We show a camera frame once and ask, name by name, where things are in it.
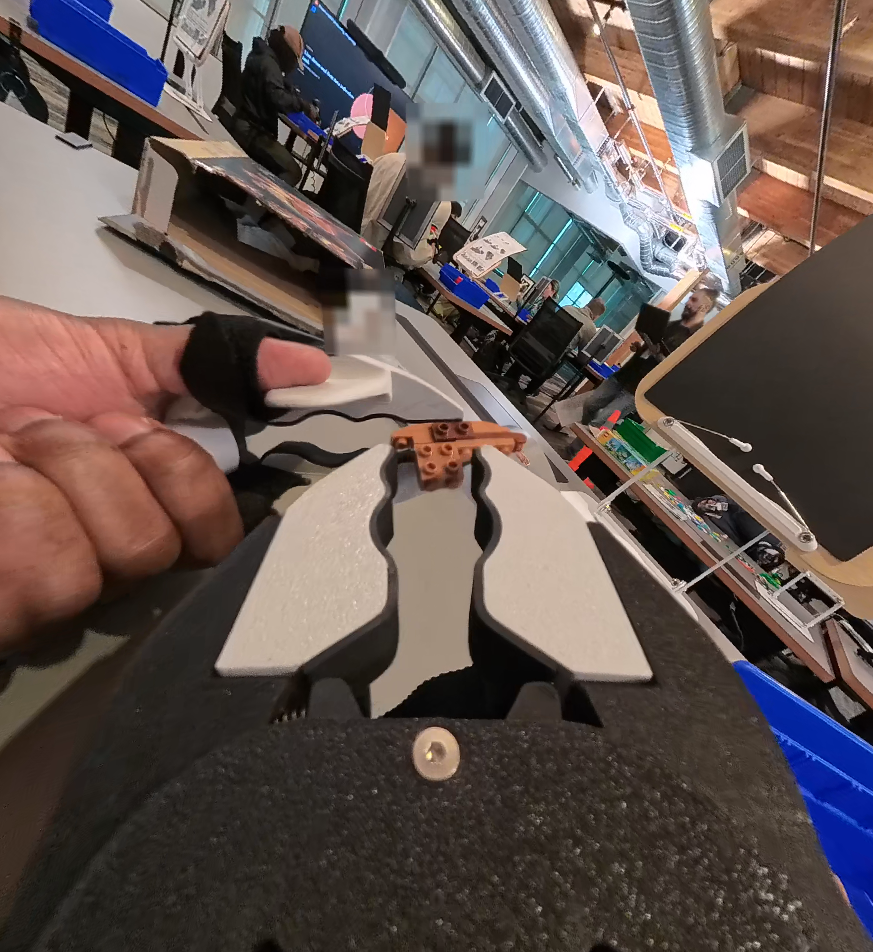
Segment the stack of blue bins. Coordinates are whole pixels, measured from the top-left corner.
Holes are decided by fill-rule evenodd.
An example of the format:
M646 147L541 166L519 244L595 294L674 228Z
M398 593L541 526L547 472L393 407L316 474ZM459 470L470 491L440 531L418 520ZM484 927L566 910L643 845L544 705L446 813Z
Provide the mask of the stack of blue bins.
M475 279L467 276L454 265L447 263L439 270L437 281L441 292L445 292L468 306L481 309L498 298Z

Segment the person's left hand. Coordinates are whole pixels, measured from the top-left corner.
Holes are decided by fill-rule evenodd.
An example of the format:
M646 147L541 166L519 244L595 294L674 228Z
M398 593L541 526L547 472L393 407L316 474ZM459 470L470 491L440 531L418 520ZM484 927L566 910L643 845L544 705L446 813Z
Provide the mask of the person's left hand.
M217 565L244 538L225 473L163 423L186 393L187 322L0 296L0 661L105 586ZM323 351L287 339L265 340L257 367L267 392L331 370Z

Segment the white board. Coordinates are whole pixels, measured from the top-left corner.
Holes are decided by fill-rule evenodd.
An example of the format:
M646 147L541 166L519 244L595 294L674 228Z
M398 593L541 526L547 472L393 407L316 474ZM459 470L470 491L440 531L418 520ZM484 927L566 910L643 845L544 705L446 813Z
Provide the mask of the white board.
M482 279L494 271L505 259L525 251L507 232L481 235L465 244L452 257L454 266L472 279Z

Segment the grey desk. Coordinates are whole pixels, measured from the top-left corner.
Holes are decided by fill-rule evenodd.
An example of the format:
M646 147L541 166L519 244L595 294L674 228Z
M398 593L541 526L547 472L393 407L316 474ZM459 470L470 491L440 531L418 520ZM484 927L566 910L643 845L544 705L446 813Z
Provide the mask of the grey desk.
M51 127L0 104L0 295L146 322L245 311L100 223L130 209L135 181L131 168L94 149L70 149ZM472 501L452 493L395 511L400 641L371 689L375 715L470 661L474 516ZM176 571L111 594L49 636L42 653L0 669L0 926L125 668L207 578L215 574Z

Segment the brick set box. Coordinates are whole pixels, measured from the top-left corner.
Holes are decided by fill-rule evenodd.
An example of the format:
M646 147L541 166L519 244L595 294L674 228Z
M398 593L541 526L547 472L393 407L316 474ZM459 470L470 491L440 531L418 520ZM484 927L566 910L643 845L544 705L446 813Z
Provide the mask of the brick set box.
M375 290L383 256L225 141L149 137L129 212L111 232L280 323L323 337L324 303Z

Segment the blue plastic bin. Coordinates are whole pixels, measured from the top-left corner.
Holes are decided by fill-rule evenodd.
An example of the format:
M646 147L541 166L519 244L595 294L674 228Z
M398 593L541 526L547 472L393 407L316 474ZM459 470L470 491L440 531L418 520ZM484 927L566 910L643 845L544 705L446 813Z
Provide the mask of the blue plastic bin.
M110 23L109 1L32 1L29 15L50 44L157 107L168 71Z
M750 662L733 667L771 727L826 858L873 940L873 747Z

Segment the black office chair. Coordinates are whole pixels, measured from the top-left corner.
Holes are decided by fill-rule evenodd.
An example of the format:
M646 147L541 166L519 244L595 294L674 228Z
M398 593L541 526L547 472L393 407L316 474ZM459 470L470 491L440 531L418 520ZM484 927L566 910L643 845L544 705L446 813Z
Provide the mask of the black office chair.
M500 377L502 386L518 388L520 379L526 376L525 394L537 394L576 346L579 336L592 327L588 306L562 306L547 299L527 327L514 336L506 355L509 363Z

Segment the silver ventilation duct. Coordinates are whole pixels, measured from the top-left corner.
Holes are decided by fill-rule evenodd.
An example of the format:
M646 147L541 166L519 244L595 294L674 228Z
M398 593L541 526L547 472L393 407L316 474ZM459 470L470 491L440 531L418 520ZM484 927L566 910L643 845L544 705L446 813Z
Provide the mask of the silver ventilation duct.
M471 83L494 76L514 96L576 188L602 185L608 139L596 99L577 65L552 3L413 2L425 25Z
M738 185L751 171L746 125L727 114L710 3L626 3L712 283L740 293Z

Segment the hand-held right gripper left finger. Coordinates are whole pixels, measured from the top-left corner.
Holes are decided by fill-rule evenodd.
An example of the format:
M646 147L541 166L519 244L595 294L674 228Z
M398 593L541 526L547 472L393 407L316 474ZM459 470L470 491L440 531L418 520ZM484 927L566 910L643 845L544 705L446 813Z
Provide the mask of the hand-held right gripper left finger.
M395 449L377 445L281 516L216 660L220 676L371 684L395 658Z

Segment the green box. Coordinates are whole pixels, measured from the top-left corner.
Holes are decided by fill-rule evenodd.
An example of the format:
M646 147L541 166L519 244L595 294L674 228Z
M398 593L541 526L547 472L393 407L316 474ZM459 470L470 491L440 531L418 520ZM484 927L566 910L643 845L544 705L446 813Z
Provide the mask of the green box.
M664 458L671 452L666 447L659 446L645 426L632 417L622 418L620 422L617 422L614 433L646 465L654 464L659 458Z

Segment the brown brick assembly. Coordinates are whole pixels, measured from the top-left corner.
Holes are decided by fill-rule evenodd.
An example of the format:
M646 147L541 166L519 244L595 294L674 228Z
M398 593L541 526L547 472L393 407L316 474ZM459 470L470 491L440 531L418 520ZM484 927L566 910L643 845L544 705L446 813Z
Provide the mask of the brown brick assembly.
M523 450L527 435L508 426L486 421L415 422L395 430L391 445L397 449L462 444L465 447L493 446L505 454Z

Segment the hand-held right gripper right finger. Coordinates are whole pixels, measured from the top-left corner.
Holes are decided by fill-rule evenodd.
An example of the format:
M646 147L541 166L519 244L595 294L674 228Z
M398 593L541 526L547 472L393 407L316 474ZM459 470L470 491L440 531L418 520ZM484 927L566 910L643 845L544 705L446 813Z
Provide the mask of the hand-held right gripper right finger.
M652 668L597 544L587 497L494 447L476 450L471 490L481 554L471 600L474 660L562 681L647 684Z

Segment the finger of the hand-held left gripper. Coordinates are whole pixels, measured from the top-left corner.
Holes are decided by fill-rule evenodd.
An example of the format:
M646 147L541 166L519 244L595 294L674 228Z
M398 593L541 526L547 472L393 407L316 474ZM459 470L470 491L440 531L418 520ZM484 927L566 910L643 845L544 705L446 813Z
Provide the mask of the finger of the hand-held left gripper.
M388 419L402 425L461 422L466 409L457 400L404 368L375 358L331 358L331 374L318 385L274 388L264 405L276 412L275 425L294 425L320 415L352 422Z
M285 443L317 446L333 454L349 454L378 444L388 444L395 422L300 422L292 426L267 426L247 439L247 447L273 469L301 474L323 474L328 469L295 454L267 451Z

